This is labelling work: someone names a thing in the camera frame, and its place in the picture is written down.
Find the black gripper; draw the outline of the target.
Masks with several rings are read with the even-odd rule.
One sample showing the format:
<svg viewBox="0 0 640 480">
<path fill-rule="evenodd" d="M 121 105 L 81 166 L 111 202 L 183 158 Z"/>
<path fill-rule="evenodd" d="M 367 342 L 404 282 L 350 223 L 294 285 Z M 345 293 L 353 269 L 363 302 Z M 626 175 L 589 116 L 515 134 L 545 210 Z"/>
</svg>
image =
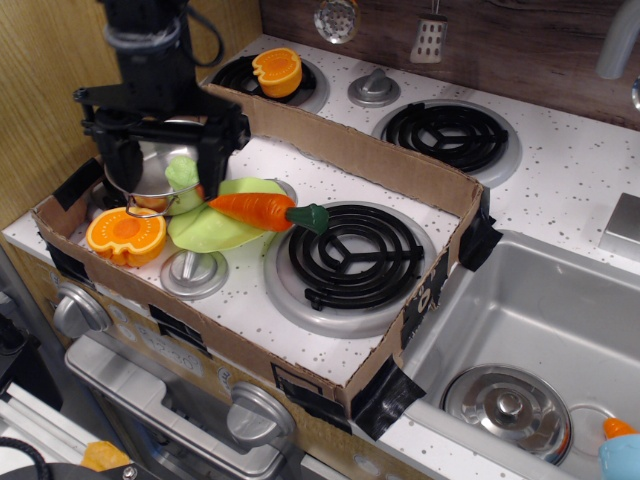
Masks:
<svg viewBox="0 0 640 480">
<path fill-rule="evenodd" d="M 116 51 L 122 81 L 82 87 L 73 93 L 83 106 L 85 134 L 97 145 L 111 182 L 132 193 L 143 174 L 143 155 L 130 129 L 145 117 L 204 117 L 197 144 L 199 184 L 216 198 L 230 156 L 250 140 L 250 125 L 239 105 L 207 93 L 196 81 L 190 44 Z"/>
</svg>

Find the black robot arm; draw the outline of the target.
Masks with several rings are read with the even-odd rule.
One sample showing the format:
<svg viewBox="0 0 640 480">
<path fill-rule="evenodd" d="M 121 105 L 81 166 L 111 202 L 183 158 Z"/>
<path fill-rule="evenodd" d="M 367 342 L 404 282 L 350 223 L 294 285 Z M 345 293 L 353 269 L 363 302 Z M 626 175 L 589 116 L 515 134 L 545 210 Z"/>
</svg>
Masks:
<svg viewBox="0 0 640 480">
<path fill-rule="evenodd" d="M 217 197 L 230 155 L 250 139 L 239 105 L 205 92 L 188 21 L 214 25 L 186 1 L 107 1 L 104 36 L 115 50 L 121 81 L 77 89 L 82 126 L 108 173 L 126 191 L 141 179 L 142 142 L 193 146 L 205 199 Z"/>
</svg>

